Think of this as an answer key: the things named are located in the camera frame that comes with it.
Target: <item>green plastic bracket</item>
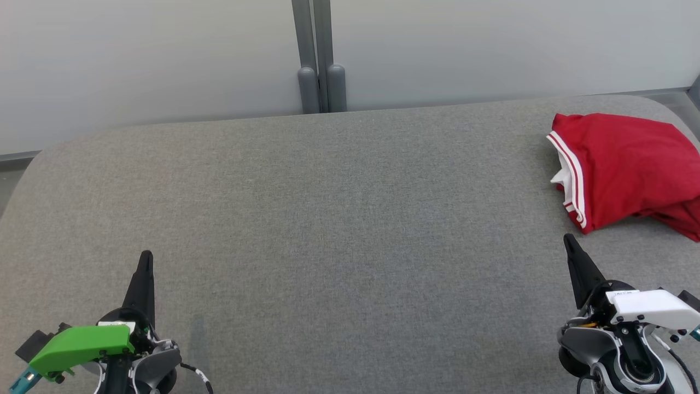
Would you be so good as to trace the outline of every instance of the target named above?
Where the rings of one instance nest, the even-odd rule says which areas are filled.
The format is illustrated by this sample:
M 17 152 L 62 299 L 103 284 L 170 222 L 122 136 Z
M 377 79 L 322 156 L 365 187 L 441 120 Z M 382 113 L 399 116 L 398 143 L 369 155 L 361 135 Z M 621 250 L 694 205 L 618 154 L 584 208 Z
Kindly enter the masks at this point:
M 31 359 L 29 366 L 47 380 L 49 372 L 68 372 L 76 365 L 107 355 L 122 354 L 124 349 L 134 351 L 129 342 L 130 329 L 126 325 L 88 325 L 71 327 L 53 337 Z

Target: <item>folded red shirt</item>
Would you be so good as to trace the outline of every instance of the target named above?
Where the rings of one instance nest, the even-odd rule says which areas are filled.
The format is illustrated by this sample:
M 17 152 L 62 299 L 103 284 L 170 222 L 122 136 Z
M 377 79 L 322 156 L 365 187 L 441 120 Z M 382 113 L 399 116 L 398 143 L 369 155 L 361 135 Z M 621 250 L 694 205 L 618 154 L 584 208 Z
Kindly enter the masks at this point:
M 557 114 L 552 183 L 588 234 L 630 215 L 651 216 L 700 242 L 700 154 L 675 126 L 609 114 Z

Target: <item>white label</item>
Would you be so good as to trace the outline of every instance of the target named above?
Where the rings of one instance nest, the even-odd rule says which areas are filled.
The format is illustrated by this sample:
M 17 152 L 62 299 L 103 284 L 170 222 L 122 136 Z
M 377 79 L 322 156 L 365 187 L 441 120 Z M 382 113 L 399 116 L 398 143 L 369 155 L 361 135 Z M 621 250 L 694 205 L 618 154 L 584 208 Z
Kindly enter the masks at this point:
M 629 293 L 639 293 L 639 290 L 618 290 L 616 292 L 606 292 L 605 295 L 608 297 L 608 302 L 610 302 L 612 304 L 613 298 L 615 298 L 616 295 L 629 294 Z

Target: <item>red cloth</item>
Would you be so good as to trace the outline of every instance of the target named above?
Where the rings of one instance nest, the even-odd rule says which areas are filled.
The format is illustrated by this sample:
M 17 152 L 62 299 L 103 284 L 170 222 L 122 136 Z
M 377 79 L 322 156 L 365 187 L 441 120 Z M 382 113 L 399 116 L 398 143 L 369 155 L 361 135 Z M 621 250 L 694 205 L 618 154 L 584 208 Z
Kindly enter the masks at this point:
M 651 216 L 700 242 L 700 154 L 675 126 L 630 116 L 557 114 L 547 138 L 564 206 L 584 234 Z

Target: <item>gray fabric tablecloth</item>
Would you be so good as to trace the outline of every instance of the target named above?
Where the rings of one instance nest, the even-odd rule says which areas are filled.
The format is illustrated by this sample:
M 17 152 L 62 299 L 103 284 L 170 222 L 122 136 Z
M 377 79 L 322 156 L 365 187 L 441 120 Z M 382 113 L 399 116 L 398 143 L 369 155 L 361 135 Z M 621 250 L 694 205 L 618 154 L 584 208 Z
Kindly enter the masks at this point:
M 0 380 L 34 330 L 119 306 L 150 249 L 157 330 L 217 393 L 573 393 L 556 330 L 575 314 L 561 237 L 578 232 L 549 183 L 557 112 L 690 136 L 650 100 L 589 96 L 147 125 L 47 149 L 0 220 Z M 700 295 L 698 245 L 663 224 L 579 239 L 609 278 Z M 175 393 L 206 392 L 178 376 Z

